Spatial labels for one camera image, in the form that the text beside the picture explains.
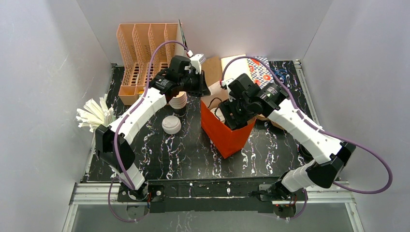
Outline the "brown pulp cup carrier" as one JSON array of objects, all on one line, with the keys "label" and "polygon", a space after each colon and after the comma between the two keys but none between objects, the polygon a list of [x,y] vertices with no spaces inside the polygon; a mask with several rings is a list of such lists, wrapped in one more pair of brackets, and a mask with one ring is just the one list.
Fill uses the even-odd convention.
[{"label": "brown pulp cup carrier", "polygon": [[282,126],[278,123],[278,120],[280,119],[280,115],[278,115],[278,114],[276,114],[276,113],[273,113],[273,114],[270,114],[270,115],[260,113],[260,114],[257,114],[255,117],[256,117],[257,120],[260,120],[260,121],[269,121],[269,122],[270,122],[273,126],[275,126],[276,128],[279,128],[279,129],[281,129],[281,130],[285,130],[285,128],[282,127]]}]

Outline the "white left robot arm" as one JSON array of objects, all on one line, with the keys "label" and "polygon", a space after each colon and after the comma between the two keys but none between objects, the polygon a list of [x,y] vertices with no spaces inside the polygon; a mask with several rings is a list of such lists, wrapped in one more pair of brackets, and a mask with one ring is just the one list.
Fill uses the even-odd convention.
[{"label": "white left robot arm", "polygon": [[191,58],[175,55],[170,66],[149,82],[146,94],[114,122],[96,129],[96,156],[107,163],[129,189],[138,190],[145,182],[130,147],[139,130],[180,92],[194,97],[210,95],[202,70],[205,60],[203,54]]}]

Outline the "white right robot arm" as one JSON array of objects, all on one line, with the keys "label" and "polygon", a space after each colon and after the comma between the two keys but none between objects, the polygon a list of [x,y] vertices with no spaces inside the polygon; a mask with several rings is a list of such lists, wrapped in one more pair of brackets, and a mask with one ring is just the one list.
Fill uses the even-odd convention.
[{"label": "white right robot arm", "polygon": [[219,104],[227,127],[238,130],[252,118],[263,115],[290,133],[313,158],[281,176],[273,191],[290,195],[309,186],[331,187],[355,150],[354,145],[321,134],[314,121],[293,106],[289,93],[275,83],[260,88],[243,73],[223,80],[221,87],[228,92],[228,99]]}]

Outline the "white plastic cup lid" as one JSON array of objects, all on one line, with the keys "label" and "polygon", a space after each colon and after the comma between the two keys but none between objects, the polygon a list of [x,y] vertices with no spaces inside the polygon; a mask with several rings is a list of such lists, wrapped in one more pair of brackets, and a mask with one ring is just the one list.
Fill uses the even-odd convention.
[{"label": "white plastic cup lid", "polygon": [[211,113],[218,118],[222,123],[225,121],[225,118],[223,116],[223,113],[221,112],[221,110],[219,108],[213,108],[210,110]]}]

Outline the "orange paper bag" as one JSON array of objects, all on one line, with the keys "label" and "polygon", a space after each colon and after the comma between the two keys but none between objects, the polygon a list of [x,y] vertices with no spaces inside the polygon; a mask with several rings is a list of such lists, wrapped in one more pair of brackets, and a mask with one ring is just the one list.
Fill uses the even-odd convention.
[{"label": "orange paper bag", "polygon": [[211,95],[201,97],[201,127],[222,157],[226,159],[245,146],[256,118],[249,120],[248,124],[241,129],[231,130],[211,111],[221,101],[228,99],[227,91],[220,87],[219,81],[211,84],[209,90]]}]

